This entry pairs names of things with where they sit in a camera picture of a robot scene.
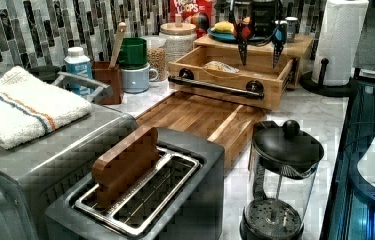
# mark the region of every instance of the toaster oven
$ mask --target toaster oven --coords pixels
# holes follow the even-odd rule
[[[46,208],[136,128],[132,116],[93,104],[91,114],[53,133],[0,147],[0,239],[47,239]]]

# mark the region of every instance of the jar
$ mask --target jar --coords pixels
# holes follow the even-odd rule
[[[91,72],[90,58],[84,55],[82,47],[72,47],[68,49],[68,56],[65,58],[66,71],[78,76],[93,78]],[[86,97],[94,92],[94,89],[78,84],[69,84],[69,89],[82,97]]]
[[[147,61],[151,68],[158,71],[158,81],[165,80],[167,76],[166,72],[166,38],[158,36],[145,36],[142,37],[147,41]],[[150,78],[154,78],[154,72],[150,72]]]
[[[181,15],[176,14],[175,23],[163,24],[159,36],[166,38],[165,58],[168,66],[168,62],[174,62],[193,50],[193,42],[197,38],[196,25],[182,23]]]
[[[299,123],[254,125],[249,159],[249,205],[240,223],[243,240],[301,239],[324,148]]]

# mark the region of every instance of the gray appliance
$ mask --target gray appliance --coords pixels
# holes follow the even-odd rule
[[[47,239],[46,208],[136,128],[132,116],[93,104],[91,114],[51,134],[0,147],[0,239]]]
[[[50,239],[218,240],[224,148],[158,128],[158,150],[156,167],[106,210],[95,209],[97,184],[85,176],[47,208]]]

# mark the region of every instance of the striped towel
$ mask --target striped towel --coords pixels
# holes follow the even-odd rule
[[[0,79],[0,146],[13,148],[91,111],[83,98],[14,67]]]

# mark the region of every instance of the wooden cutting board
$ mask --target wooden cutting board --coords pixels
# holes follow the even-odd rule
[[[175,92],[137,117],[137,123],[166,127],[222,145],[226,169],[252,137],[253,124],[265,116],[260,108]]]

